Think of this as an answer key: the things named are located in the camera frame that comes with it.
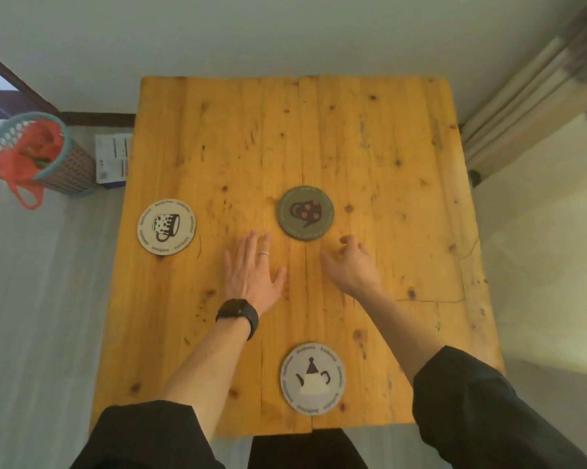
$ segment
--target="red bag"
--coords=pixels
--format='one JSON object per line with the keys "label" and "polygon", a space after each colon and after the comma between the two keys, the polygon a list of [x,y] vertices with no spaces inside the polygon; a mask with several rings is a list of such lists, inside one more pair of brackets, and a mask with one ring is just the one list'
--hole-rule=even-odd
{"label": "red bag", "polygon": [[[59,157],[63,142],[61,126],[51,120],[40,119],[24,128],[13,148],[0,150],[0,179],[7,183],[26,209],[37,209],[42,204],[44,186],[33,178]],[[35,197],[35,204],[27,204],[18,188],[29,191]]]}

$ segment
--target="round coaster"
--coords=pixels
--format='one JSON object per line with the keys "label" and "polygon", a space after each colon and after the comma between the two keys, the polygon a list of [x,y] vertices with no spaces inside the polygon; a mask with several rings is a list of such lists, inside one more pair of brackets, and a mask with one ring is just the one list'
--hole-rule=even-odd
{"label": "round coaster", "polygon": [[298,240],[320,238],[332,224],[335,209],[330,198],[318,188],[299,186],[280,199],[277,218],[282,229]]}
{"label": "round coaster", "polygon": [[298,413],[321,415],[335,408],[344,394],[344,364],[327,345],[300,345],[283,362],[280,388]]}
{"label": "round coaster", "polygon": [[156,255],[172,255],[187,247],[196,234],[196,214],[178,199],[152,204],[137,222],[137,237]]}

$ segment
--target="basket rim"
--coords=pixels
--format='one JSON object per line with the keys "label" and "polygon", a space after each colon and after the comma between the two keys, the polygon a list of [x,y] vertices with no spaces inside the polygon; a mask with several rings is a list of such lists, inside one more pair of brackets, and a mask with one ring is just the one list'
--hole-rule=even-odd
{"label": "basket rim", "polygon": [[72,142],[70,140],[70,134],[68,132],[68,127],[66,126],[66,124],[63,123],[61,119],[59,119],[58,117],[55,117],[51,114],[47,114],[45,112],[28,112],[16,115],[3,121],[0,124],[0,139],[2,138],[5,130],[8,130],[17,123],[22,121],[32,121],[37,118],[47,118],[59,124],[63,133],[63,149],[61,150],[61,153],[59,153],[59,156],[57,156],[57,158],[52,163],[50,163],[47,168],[42,169],[39,173],[35,174],[35,176],[31,178],[32,180],[44,179],[48,175],[52,174],[55,171],[55,169],[57,169],[63,163],[63,160],[70,154],[70,150],[72,149]]}

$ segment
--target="wood grain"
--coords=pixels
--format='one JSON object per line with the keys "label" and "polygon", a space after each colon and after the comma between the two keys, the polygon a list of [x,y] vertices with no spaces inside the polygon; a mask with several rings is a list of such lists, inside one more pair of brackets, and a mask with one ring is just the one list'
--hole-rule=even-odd
{"label": "wood grain", "polygon": [[[217,433],[412,422],[412,390],[364,310],[322,273],[322,249],[353,233],[394,299],[453,345],[504,369],[449,86],[437,78],[145,78],[136,118],[92,425],[113,404],[153,398],[213,325],[221,254],[251,228],[273,235],[289,277],[240,359]],[[324,190],[335,220],[321,239],[287,237],[282,194]],[[182,252],[157,257],[135,236],[151,203],[177,197],[197,216]],[[279,369],[307,341],[347,374],[335,410],[306,417]]]}

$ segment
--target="person's left hand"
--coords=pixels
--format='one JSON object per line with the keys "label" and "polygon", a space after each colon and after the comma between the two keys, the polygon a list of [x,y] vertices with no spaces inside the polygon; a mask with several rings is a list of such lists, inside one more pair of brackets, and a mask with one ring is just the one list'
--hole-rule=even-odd
{"label": "person's left hand", "polygon": [[278,299],[285,284],[287,269],[279,268],[274,282],[270,277],[270,235],[265,234],[258,242],[257,231],[250,236],[243,236],[237,248],[235,266],[228,250],[224,251],[224,280],[226,299],[241,298],[248,301],[257,310],[259,317]]}

